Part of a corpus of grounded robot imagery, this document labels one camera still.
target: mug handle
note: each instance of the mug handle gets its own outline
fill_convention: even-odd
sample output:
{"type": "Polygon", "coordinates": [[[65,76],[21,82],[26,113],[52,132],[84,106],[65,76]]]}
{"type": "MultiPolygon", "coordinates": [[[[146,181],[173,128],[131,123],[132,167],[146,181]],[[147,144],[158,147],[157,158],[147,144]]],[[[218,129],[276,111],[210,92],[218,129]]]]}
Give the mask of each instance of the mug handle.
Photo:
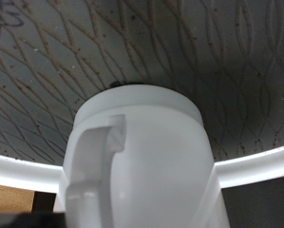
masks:
{"type": "Polygon", "coordinates": [[[113,228],[110,194],[111,164],[124,149],[124,115],[108,118],[106,127],[83,132],[65,170],[68,228],[113,228]]]}

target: wavy line pattern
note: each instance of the wavy line pattern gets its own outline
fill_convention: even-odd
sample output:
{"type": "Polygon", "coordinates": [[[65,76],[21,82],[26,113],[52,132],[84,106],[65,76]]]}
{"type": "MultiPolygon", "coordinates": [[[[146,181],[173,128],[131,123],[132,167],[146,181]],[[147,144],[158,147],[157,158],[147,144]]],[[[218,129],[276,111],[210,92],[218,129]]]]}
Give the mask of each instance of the wavy line pattern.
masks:
{"type": "Polygon", "coordinates": [[[79,107],[136,83],[194,102],[216,161],[284,145],[284,0],[0,0],[1,155],[61,165],[79,107]]]}

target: wooden surface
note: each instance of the wooden surface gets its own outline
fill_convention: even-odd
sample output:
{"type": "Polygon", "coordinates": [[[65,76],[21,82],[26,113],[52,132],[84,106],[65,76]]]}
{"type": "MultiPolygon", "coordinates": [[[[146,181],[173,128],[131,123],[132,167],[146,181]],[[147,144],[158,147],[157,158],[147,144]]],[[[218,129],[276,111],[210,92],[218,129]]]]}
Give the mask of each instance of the wooden surface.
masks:
{"type": "Polygon", "coordinates": [[[0,185],[0,213],[30,212],[34,192],[0,185]]]}

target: white rim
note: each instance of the white rim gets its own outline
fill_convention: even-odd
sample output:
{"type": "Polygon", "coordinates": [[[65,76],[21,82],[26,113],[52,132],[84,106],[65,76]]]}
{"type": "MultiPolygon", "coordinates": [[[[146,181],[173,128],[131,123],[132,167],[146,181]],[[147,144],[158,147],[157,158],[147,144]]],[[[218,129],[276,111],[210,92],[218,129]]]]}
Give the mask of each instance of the white rim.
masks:
{"type": "MultiPolygon", "coordinates": [[[[284,176],[284,146],[243,158],[215,163],[221,188],[284,176]]],[[[57,193],[62,166],[0,156],[0,185],[57,193]]]]}
{"type": "Polygon", "coordinates": [[[284,176],[284,146],[255,155],[215,163],[221,188],[284,176]]]}
{"type": "Polygon", "coordinates": [[[0,156],[0,185],[56,193],[63,167],[0,156]]]}

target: white mug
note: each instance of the white mug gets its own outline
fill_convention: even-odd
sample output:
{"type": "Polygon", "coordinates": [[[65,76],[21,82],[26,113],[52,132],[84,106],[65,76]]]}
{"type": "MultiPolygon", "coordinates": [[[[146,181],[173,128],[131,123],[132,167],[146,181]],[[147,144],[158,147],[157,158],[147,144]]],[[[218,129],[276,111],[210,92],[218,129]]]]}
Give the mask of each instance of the white mug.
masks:
{"type": "Polygon", "coordinates": [[[69,228],[229,227],[199,110],[157,86],[80,108],[57,197],[69,228]]]}

